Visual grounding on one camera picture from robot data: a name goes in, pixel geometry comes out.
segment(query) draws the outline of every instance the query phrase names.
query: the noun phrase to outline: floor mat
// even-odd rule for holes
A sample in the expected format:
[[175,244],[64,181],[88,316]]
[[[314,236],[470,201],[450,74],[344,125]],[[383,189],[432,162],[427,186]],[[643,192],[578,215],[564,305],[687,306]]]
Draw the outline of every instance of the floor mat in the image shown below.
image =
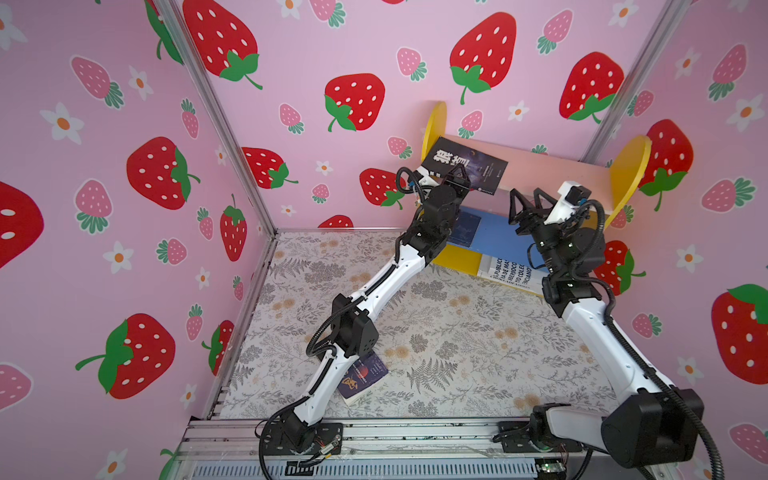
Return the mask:
[[[266,418],[300,398],[318,362],[304,354],[337,293],[360,288],[397,233],[283,233],[223,404]],[[428,266],[376,320],[382,386],[327,418],[528,415],[546,402],[610,411],[616,396],[578,335],[538,296]]]

